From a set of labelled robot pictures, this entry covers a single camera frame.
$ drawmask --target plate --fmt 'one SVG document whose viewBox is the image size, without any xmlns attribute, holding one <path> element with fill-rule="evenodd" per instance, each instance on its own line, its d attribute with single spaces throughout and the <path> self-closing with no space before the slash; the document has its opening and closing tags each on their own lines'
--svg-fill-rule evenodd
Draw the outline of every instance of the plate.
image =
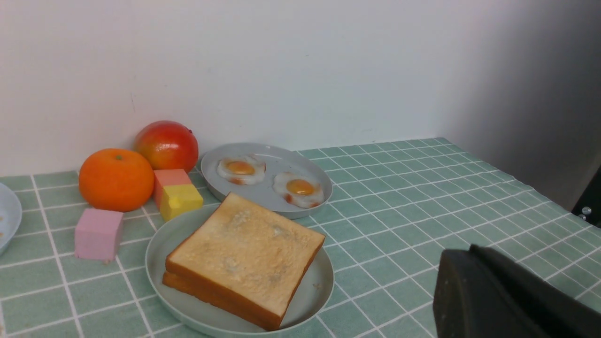
<svg viewBox="0 0 601 338">
<path fill-rule="evenodd" d="M 290 302 L 281 328 L 264 329 L 238 316 L 162 284 L 165 260 L 181 242 L 217 209 L 206 206 L 175 217 L 152 237 L 146 249 L 146 273 L 163 306 L 179 321 L 214 337 L 287 337 L 295 327 L 313 318 L 328 302 L 334 289 L 334 268 L 323 247 L 307 269 Z"/>
<path fill-rule="evenodd" d="M 255 154 L 265 161 L 265 179 L 255 185 L 236 185 L 217 174 L 219 161 L 225 157 Z M 233 191 L 247 200 L 274 211 L 291 220 L 306 217 L 324 206 L 332 195 L 332 181 L 328 175 L 309 159 L 286 149 L 259 143 L 230 143 L 207 152 L 200 162 L 209 191 L 220 201 Z M 273 177 L 283 171 L 309 177 L 321 183 L 325 201 L 309 209 L 288 204 L 273 191 Z"/>
<path fill-rule="evenodd" d="M 7 249 L 21 225 L 22 214 L 23 209 L 17 195 L 0 183 L 0 255 Z"/>
</svg>

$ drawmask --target pink block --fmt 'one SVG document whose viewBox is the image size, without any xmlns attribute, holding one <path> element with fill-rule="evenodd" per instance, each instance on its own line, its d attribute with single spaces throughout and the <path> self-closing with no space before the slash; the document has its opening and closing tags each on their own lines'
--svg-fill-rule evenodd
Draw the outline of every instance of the pink block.
<svg viewBox="0 0 601 338">
<path fill-rule="evenodd" d="M 75 257 L 112 261 L 122 235 L 122 212 L 86 209 L 75 227 Z"/>
<path fill-rule="evenodd" d="M 154 202 L 160 209 L 163 187 L 167 185 L 192 184 L 184 169 L 163 169 L 154 171 Z"/>
</svg>

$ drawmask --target egg yolk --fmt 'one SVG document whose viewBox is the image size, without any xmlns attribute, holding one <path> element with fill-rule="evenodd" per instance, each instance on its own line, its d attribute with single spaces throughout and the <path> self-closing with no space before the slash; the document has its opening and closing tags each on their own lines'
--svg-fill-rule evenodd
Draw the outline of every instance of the egg yolk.
<svg viewBox="0 0 601 338">
<path fill-rule="evenodd" d="M 252 175 L 255 173 L 255 168 L 244 161 L 232 161 L 225 166 L 236 175 Z"/>
<path fill-rule="evenodd" d="M 315 190 L 309 182 L 300 179 L 288 181 L 286 189 L 297 195 L 311 195 Z"/>
</svg>

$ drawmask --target orange block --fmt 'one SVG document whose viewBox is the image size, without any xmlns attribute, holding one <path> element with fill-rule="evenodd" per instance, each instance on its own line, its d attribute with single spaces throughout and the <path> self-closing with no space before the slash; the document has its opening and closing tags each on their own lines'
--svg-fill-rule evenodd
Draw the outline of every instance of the orange block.
<svg viewBox="0 0 601 338">
<path fill-rule="evenodd" d="M 170 185 L 192 184 L 184 169 L 163 169 L 154 171 L 154 203 L 160 209 L 163 187 Z"/>
</svg>

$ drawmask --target fried egg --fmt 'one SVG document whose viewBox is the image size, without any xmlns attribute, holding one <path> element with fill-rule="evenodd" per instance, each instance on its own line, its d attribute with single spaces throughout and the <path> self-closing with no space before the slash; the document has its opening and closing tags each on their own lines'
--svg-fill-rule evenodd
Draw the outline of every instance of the fried egg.
<svg viewBox="0 0 601 338">
<path fill-rule="evenodd" d="M 303 209 L 316 207 L 325 199 L 321 184 L 289 171 L 273 178 L 273 190 L 286 202 Z"/>
<path fill-rule="evenodd" d="M 254 155 L 224 158 L 219 161 L 217 174 L 233 184 L 253 185 L 265 179 L 265 162 Z"/>
</svg>

